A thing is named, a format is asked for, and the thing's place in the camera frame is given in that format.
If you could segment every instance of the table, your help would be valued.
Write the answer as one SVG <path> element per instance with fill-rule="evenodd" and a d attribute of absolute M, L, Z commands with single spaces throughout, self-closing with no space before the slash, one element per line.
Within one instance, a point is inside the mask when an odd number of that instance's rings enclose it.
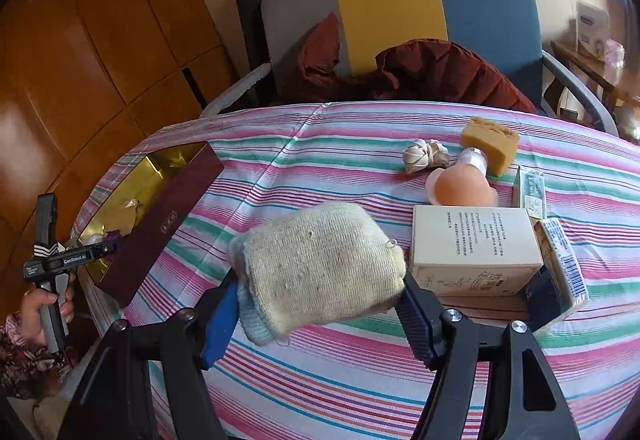
<path fill-rule="evenodd" d="M 602 86 L 602 104 L 613 114 L 619 100 L 640 105 L 640 72 L 630 68 L 612 69 L 605 67 L 602 61 L 578 54 L 576 50 L 560 42 L 551 42 L 554 56 L 569 70 L 571 64 L 576 65 L 591 79 Z M 564 90 L 562 83 L 555 79 L 545 93 L 545 99 L 551 107 L 557 107 L 560 95 Z"/>
<path fill-rule="evenodd" d="M 229 240 L 252 226 L 326 200 L 364 207 L 408 250 L 423 175 L 402 170 L 413 139 L 441 140 L 453 156 L 471 115 L 521 135 L 516 164 L 545 174 L 548 212 L 558 216 L 593 299 L 538 334 L 583 439 L 601 439 L 640 384 L 640 148 L 564 121 L 476 106 L 424 102 L 306 104 L 246 110 L 158 131 L 122 157 L 82 207 L 74 234 L 146 152 L 208 140 L 225 165 L 156 261 L 132 303 L 118 309 L 81 279 L 98 329 L 120 317 L 159 322 L 193 306 L 228 270 Z M 492 181 L 510 205 L 515 168 Z M 480 322 L 526 318 L 513 299 L 449 299 Z M 161 370 L 152 393 L 170 438 Z M 479 365 L 464 438 L 475 438 L 488 366 Z M 235 330 L 225 357 L 205 373 L 224 427 L 252 439 L 405 439 L 433 375 L 417 362 L 398 318 L 386 314 L 308 326 L 258 348 Z"/>

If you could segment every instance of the human hand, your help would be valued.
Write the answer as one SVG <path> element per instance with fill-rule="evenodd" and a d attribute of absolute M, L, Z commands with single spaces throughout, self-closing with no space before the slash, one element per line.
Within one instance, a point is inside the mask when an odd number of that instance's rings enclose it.
<path fill-rule="evenodd" d="M 65 319 L 67 323 L 70 323 L 74 318 L 74 304 L 72 301 L 74 288 L 72 282 L 75 279 L 75 274 L 69 275 L 68 287 L 65 290 L 65 302 L 60 306 L 62 319 Z M 56 294 L 43 289 L 28 292 L 22 298 L 22 304 L 20 305 L 20 333 L 30 343 L 37 346 L 46 346 L 47 340 L 44 337 L 39 311 L 42 305 L 53 305 L 57 298 Z"/>

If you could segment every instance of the chair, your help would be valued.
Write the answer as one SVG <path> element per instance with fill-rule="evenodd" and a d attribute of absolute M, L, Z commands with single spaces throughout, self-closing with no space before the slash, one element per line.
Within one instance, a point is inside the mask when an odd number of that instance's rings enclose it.
<path fill-rule="evenodd" d="M 306 36 L 333 11 L 341 21 L 339 75 L 375 70 L 380 51 L 408 40 L 450 40 L 492 63 L 539 111 L 555 116 L 542 95 L 546 66 L 583 104 L 598 130 L 618 134 L 597 97 L 542 50 L 535 0 L 236 0 L 236 4 L 252 71 L 213 101 L 203 117 L 215 115 L 261 79 L 255 88 L 258 102 L 268 104 L 295 67 Z"/>

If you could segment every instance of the barcode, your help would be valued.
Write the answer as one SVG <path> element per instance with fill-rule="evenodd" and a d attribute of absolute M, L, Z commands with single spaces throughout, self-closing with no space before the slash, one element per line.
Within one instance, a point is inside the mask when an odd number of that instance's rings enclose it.
<path fill-rule="evenodd" d="M 572 297 L 575 299 L 580 294 L 587 292 L 582 274 L 580 273 L 580 267 L 578 267 L 578 262 L 575 261 L 575 258 L 571 255 L 563 256 L 560 258 L 560 265 L 564 271 L 564 276 L 569 282 Z"/>

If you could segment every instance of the floral sleeve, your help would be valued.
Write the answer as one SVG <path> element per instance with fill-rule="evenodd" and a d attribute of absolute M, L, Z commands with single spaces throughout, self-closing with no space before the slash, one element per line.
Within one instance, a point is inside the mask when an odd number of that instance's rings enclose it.
<path fill-rule="evenodd" d="M 0 393 L 17 398 L 40 396 L 44 379 L 53 369 L 62 370 L 62 354 L 30 345 L 20 334 L 20 312 L 0 324 Z"/>

